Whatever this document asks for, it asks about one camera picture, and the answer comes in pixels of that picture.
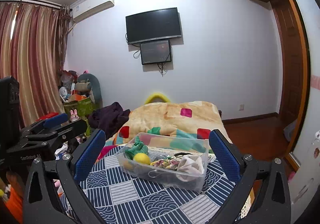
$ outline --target metal bolt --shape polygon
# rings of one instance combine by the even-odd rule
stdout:
[[[276,164],[281,164],[281,160],[279,158],[275,158],[275,163]]]
[[[70,157],[71,157],[70,154],[64,154],[64,155],[62,155],[62,159],[65,160],[65,161],[66,161],[66,160],[69,160]]]
[[[34,162],[34,163],[39,163],[40,160],[41,160],[41,158],[40,158],[40,157],[37,157],[37,158],[33,159],[33,162]]]
[[[245,158],[247,161],[251,161],[251,160],[252,160],[252,155],[246,154],[246,155],[244,155],[244,158]]]

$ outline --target pink bunny toy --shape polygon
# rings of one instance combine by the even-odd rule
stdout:
[[[78,116],[78,113],[77,113],[77,110],[75,109],[74,112],[71,110],[70,111],[70,121],[73,122],[73,121],[76,121],[78,119],[80,119],[80,117]]]

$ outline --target checkered cloth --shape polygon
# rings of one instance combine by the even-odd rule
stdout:
[[[114,155],[120,149],[116,147],[110,150],[94,165],[88,178],[80,183],[106,223],[205,223],[217,212],[235,186],[215,159],[208,163],[200,194],[164,187],[122,172]],[[77,219],[64,194],[61,201],[68,215]]]

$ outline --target curtain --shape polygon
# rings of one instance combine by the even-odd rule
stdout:
[[[21,4],[17,13],[10,72],[20,83],[25,126],[50,112],[63,112],[55,62],[58,15],[58,10],[33,4]]]
[[[63,5],[59,11],[58,25],[57,25],[57,69],[58,78],[62,75],[63,65],[66,59],[67,53],[67,40],[68,40],[68,29],[69,22],[71,20],[70,7]]]
[[[10,75],[10,34],[17,5],[0,2],[0,78]]]

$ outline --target wooden door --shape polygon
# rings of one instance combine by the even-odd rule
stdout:
[[[279,116],[285,125],[297,119],[303,84],[303,59],[298,25],[289,0],[271,2],[281,40],[283,83]]]

